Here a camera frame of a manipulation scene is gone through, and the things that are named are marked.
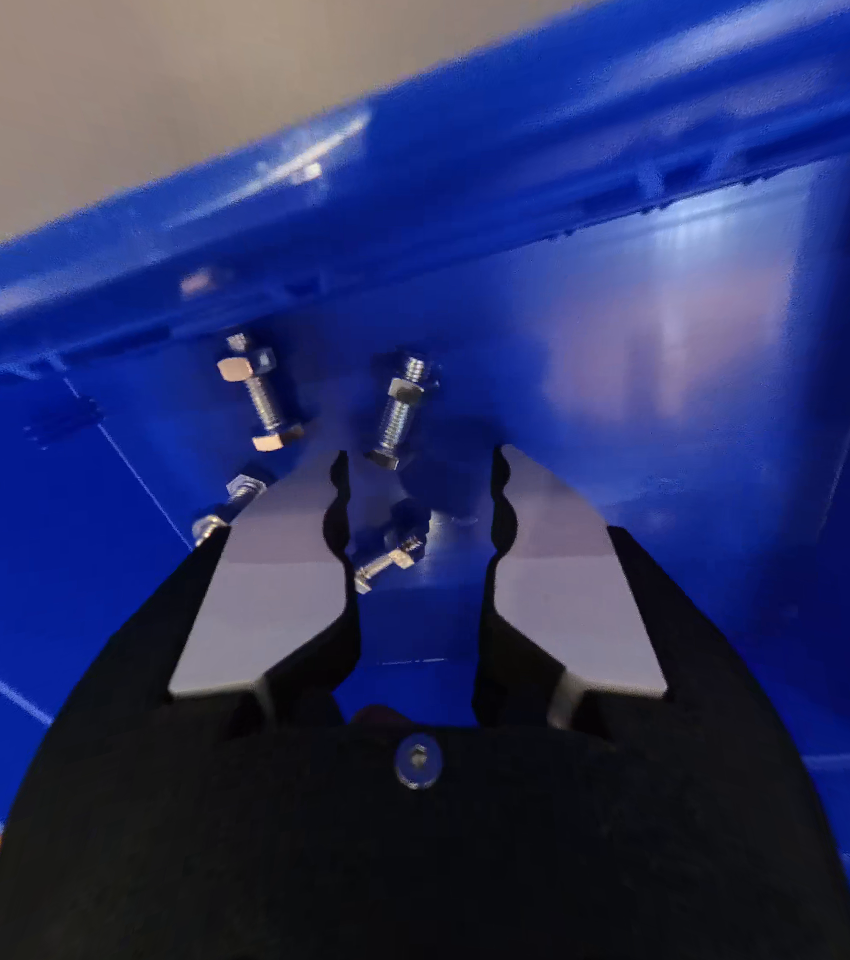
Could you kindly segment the blue storage bin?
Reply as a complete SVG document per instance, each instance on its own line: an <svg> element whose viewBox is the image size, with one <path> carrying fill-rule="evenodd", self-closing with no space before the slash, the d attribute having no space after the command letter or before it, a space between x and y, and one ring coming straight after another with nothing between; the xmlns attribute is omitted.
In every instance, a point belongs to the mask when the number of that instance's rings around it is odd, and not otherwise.
<svg viewBox="0 0 850 960"><path fill-rule="evenodd" d="M665 702L479 725L504 445ZM192 523L320 450L424 558L336 690L175 699ZM0 958L850 958L850 2L589 4L3 239L0 836Z"/></svg>

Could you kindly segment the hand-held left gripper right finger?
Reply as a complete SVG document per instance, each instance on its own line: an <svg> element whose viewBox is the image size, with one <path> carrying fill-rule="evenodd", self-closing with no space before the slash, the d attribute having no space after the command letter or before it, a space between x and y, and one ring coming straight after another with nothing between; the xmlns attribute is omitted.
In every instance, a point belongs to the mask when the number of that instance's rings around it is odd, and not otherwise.
<svg viewBox="0 0 850 960"><path fill-rule="evenodd" d="M572 730L604 695L665 702L666 676L599 511L512 444L493 454L491 498L479 725L527 707L533 726Z"/></svg>

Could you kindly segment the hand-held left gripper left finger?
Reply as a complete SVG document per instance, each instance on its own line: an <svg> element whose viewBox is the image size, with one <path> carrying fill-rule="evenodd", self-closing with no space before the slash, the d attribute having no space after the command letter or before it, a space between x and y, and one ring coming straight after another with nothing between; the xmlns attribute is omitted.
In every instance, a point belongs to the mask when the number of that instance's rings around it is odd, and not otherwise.
<svg viewBox="0 0 850 960"><path fill-rule="evenodd" d="M168 685L175 699L254 692L293 702L355 670L360 627L348 455L320 450L231 521Z"/></svg>

